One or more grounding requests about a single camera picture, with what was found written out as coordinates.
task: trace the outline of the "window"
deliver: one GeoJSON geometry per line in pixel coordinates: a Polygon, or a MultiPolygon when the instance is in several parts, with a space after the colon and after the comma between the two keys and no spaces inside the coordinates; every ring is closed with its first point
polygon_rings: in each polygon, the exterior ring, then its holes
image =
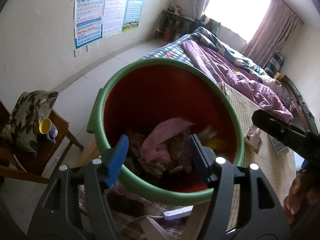
{"type": "Polygon", "coordinates": [[[249,42],[269,5],[270,0],[210,0],[204,14],[249,42]]]}

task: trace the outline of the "leaf-pattern cushion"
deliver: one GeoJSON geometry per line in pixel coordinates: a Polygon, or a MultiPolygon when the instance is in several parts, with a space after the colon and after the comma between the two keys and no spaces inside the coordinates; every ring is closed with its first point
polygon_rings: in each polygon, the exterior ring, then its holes
{"type": "Polygon", "coordinates": [[[49,117],[58,92],[37,90],[24,92],[19,97],[9,122],[3,128],[2,136],[17,148],[37,154],[39,141],[43,138],[39,124],[49,117]]]}

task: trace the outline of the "power strip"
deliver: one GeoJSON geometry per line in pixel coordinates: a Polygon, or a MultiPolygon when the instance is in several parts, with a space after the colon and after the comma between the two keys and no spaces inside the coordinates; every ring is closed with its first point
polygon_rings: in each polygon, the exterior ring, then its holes
{"type": "Polygon", "coordinates": [[[163,212],[163,217],[165,220],[173,220],[177,218],[187,217],[191,214],[192,208],[193,206],[188,206],[171,211],[165,211],[163,212]]]}

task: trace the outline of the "educational chart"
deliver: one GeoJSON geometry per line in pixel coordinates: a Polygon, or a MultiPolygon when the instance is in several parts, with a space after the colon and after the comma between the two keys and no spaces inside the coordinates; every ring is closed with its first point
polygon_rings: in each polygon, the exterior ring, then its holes
{"type": "Polygon", "coordinates": [[[127,0],[106,0],[103,13],[103,37],[122,31],[127,0]]]}
{"type": "Polygon", "coordinates": [[[124,15],[122,31],[138,28],[144,0],[128,0],[124,15]]]}
{"type": "Polygon", "coordinates": [[[76,48],[102,37],[105,0],[75,0],[76,48]]]}

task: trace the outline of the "trash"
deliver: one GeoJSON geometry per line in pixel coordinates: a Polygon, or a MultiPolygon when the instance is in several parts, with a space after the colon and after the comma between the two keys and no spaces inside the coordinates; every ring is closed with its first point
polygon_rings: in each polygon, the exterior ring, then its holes
{"type": "Polygon", "coordinates": [[[197,134],[202,145],[219,152],[228,145],[228,142],[217,138],[216,135],[217,132],[210,125],[197,134]]]}
{"type": "Polygon", "coordinates": [[[140,150],[141,157],[147,162],[151,160],[170,161],[170,155],[164,142],[191,125],[193,123],[181,117],[172,118],[158,124],[143,142],[140,150]]]}
{"type": "Polygon", "coordinates": [[[217,132],[212,130],[211,125],[204,128],[201,132],[197,134],[199,141],[202,145],[206,145],[212,138],[217,135],[217,132]]]}
{"type": "MultiPolygon", "coordinates": [[[[125,134],[129,137],[129,151],[124,165],[157,187],[169,174],[191,173],[193,168],[189,136],[192,125],[192,122],[178,117],[166,120],[154,129],[127,129],[125,134]]],[[[198,133],[203,145],[220,151],[227,145],[227,141],[216,135],[217,132],[211,126],[198,133]]],[[[115,190],[119,190],[119,194],[124,192],[121,185],[115,186],[115,190]]]]}
{"type": "Polygon", "coordinates": [[[228,145],[228,142],[226,140],[221,140],[219,138],[212,138],[210,141],[208,141],[205,146],[211,148],[212,150],[219,152],[224,149],[228,145]]]}

